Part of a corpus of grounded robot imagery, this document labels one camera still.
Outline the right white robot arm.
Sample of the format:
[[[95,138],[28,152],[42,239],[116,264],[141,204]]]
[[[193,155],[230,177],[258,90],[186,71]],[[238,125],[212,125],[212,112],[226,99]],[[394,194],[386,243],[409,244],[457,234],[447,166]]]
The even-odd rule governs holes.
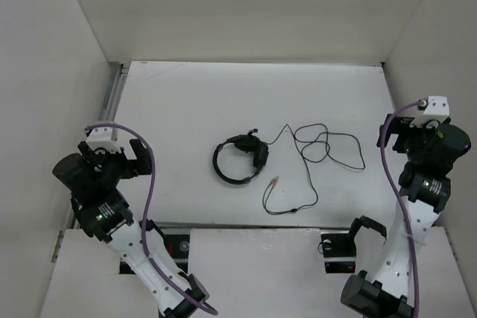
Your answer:
[[[393,134],[393,151],[407,157],[398,180],[386,165],[385,149]],[[346,281],[341,303],[363,317],[418,317],[417,256],[451,196],[448,174],[470,150],[471,141],[449,114],[412,118],[393,113],[379,128],[377,146],[397,199],[394,221],[376,263]]]

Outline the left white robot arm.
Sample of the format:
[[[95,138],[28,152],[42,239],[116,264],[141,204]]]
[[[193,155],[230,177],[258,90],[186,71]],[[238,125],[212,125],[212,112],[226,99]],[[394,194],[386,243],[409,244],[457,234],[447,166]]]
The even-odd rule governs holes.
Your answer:
[[[71,192],[75,219],[85,234],[116,252],[151,292],[161,317],[190,317],[209,297],[203,285],[171,257],[167,238],[151,220],[137,220],[118,190],[123,179],[154,175],[149,151],[130,140],[135,159],[121,147],[92,149],[86,141],[52,171]]]

